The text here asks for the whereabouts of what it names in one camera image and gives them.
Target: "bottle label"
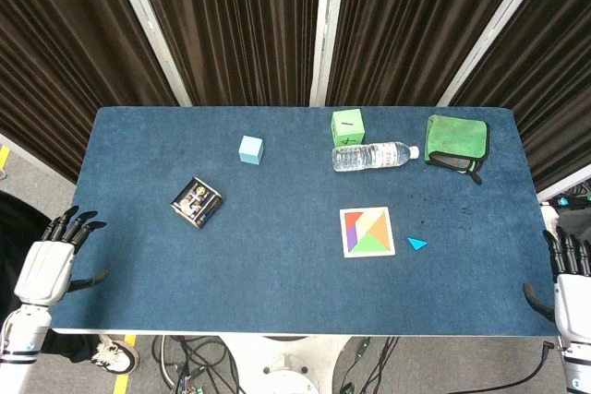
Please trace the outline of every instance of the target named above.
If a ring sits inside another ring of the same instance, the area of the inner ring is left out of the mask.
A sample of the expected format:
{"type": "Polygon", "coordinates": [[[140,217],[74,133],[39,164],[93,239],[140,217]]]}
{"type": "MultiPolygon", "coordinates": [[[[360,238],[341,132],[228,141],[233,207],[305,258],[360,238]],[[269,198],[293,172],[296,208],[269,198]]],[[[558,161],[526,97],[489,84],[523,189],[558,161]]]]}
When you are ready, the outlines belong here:
{"type": "Polygon", "coordinates": [[[381,159],[381,166],[382,167],[390,167],[394,166],[396,162],[396,158],[398,157],[396,154],[396,145],[393,143],[384,143],[382,145],[382,159],[381,159]]]}

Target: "plastic bottle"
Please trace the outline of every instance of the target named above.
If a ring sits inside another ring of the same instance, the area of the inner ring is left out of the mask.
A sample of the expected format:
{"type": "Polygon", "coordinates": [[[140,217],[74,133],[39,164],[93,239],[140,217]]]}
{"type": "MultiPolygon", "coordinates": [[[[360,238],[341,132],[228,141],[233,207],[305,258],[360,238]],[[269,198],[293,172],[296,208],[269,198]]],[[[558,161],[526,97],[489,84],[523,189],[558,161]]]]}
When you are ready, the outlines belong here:
{"type": "Polygon", "coordinates": [[[332,150],[332,168],[338,173],[367,168],[387,168],[404,165],[409,159],[416,158],[418,147],[408,147],[402,142],[352,145],[332,150]]]}

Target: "light blue cube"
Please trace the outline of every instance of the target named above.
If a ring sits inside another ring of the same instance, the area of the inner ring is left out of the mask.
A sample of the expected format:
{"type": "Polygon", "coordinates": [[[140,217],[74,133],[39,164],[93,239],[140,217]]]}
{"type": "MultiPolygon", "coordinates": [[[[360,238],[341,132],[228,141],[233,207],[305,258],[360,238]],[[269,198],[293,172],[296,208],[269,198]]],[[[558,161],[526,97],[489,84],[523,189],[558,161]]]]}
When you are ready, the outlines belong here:
{"type": "Polygon", "coordinates": [[[241,161],[258,165],[262,157],[262,150],[262,138],[243,136],[238,154],[241,161]]]}

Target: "green towel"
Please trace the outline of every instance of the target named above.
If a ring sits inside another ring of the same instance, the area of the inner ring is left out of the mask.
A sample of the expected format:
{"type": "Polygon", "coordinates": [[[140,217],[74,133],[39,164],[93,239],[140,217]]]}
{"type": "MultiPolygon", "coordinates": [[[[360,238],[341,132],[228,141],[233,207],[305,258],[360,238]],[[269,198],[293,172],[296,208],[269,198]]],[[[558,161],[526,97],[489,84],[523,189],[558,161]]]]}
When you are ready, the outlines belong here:
{"type": "Polygon", "coordinates": [[[481,120],[433,114],[427,122],[425,162],[467,173],[481,185],[476,172],[488,156],[489,131],[481,120]]]}

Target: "cable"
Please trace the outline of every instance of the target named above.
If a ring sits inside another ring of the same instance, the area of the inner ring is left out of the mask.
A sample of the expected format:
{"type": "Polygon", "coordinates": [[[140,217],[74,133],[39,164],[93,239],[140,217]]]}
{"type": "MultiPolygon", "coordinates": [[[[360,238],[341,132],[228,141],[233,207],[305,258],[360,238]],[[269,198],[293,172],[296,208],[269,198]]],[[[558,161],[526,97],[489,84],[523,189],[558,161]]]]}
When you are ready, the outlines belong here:
{"type": "Polygon", "coordinates": [[[399,341],[400,337],[389,337],[388,339],[386,339],[386,343],[384,343],[384,346],[382,347],[380,352],[380,358],[376,363],[376,366],[374,366],[373,370],[371,371],[371,374],[369,374],[368,380],[366,381],[365,385],[359,391],[359,394],[367,394],[369,385],[371,385],[375,380],[378,380],[378,383],[373,388],[373,394],[377,394],[379,392],[381,384],[381,373],[388,361],[390,360],[390,357],[392,356],[392,353],[394,352],[394,349],[396,348],[396,345],[398,345],[399,341]]]}
{"type": "Polygon", "coordinates": [[[529,376],[527,376],[525,378],[522,378],[521,380],[519,380],[517,382],[508,383],[507,385],[500,385],[498,387],[493,387],[493,388],[470,389],[467,391],[454,391],[454,392],[448,392],[447,394],[472,394],[472,393],[476,393],[476,392],[498,391],[500,389],[512,388],[512,387],[516,387],[517,385],[521,385],[525,382],[528,382],[529,380],[534,378],[537,373],[539,373],[540,369],[542,369],[542,366],[544,366],[546,359],[548,359],[549,351],[552,349],[554,349],[554,344],[550,343],[549,341],[544,340],[544,344],[542,345],[542,356],[541,356],[539,365],[537,366],[537,368],[534,370],[534,372],[532,374],[530,374],[529,376]]]}
{"type": "Polygon", "coordinates": [[[351,364],[351,366],[349,366],[349,368],[344,373],[343,381],[341,382],[341,387],[339,388],[339,394],[343,394],[344,382],[347,379],[347,376],[349,375],[349,373],[351,372],[351,370],[355,367],[355,365],[361,360],[361,358],[363,357],[363,355],[366,353],[366,351],[368,350],[368,347],[369,347],[369,343],[370,342],[371,342],[371,338],[370,337],[365,337],[359,343],[359,346],[357,347],[357,353],[355,354],[355,360],[353,361],[353,363],[351,364]]]}
{"type": "MultiPolygon", "coordinates": [[[[383,367],[386,366],[386,364],[388,363],[388,361],[390,360],[390,356],[392,355],[392,353],[394,352],[394,348],[396,348],[396,345],[398,344],[398,340],[400,338],[397,338],[396,342],[393,344],[393,346],[390,348],[390,352],[388,353],[388,356],[386,357],[386,360],[384,361],[384,365],[383,367]]],[[[376,378],[378,378],[378,376],[374,376],[369,380],[369,383],[371,384],[371,382],[373,382],[376,378]]]]}
{"type": "Polygon", "coordinates": [[[181,350],[185,355],[185,361],[183,362],[180,374],[176,383],[173,379],[168,375],[168,371],[166,370],[167,366],[176,365],[174,363],[166,362],[164,358],[164,342],[166,340],[166,336],[162,336],[161,346],[160,346],[160,358],[156,355],[155,345],[157,343],[158,337],[155,337],[152,340],[151,344],[151,355],[152,358],[160,365],[161,376],[163,377],[164,383],[170,388],[174,389],[175,393],[180,392],[179,388],[181,387],[181,380],[183,377],[186,376],[193,376],[194,378],[199,377],[201,374],[205,374],[211,382],[213,390],[216,394],[219,394],[220,390],[216,382],[216,377],[222,381],[222,383],[230,389],[233,394],[247,394],[242,387],[240,387],[239,378],[238,378],[238,371],[236,367],[236,362],[234,356],[226,346],[226,344],[218,337],[210,337],[210,336],[203,336],[203,337],[196,337],[192,339],[187,339],[184,336],[168,336],[172,341],[175,341],[180,344],[181,350]],[[222,356],[217,358],[215,361],[209,361],[203,355],[199,353],[199,351],[208,346],[221,346],[223,349],[222,356]],[[219,366],[226,360],[229,363],[230,369],[230,376],[232,377],[233,384],[229,383],[216,369],[216,366],[219,366]],[[190,371],[190,365],[195,364],[197,369],[193,372],[190,371]]]}
{"type": "Polygon", "coordinates": [[[357,364],[357,360],[355,360],[353,362],[353,364],[351,364],[351,366],[349,366],[349,369],[347,369],[344,372],[344,376],[343,376],[343,381],[341,382],[341,387],[339,388],[339,394],[341,394],[343,392],[343,388],[344,388],[344,381],[347,379],[347,376],[349,375],[349,373],[351,372],[351,370],[355,367],[355,365],[357,364]]]}

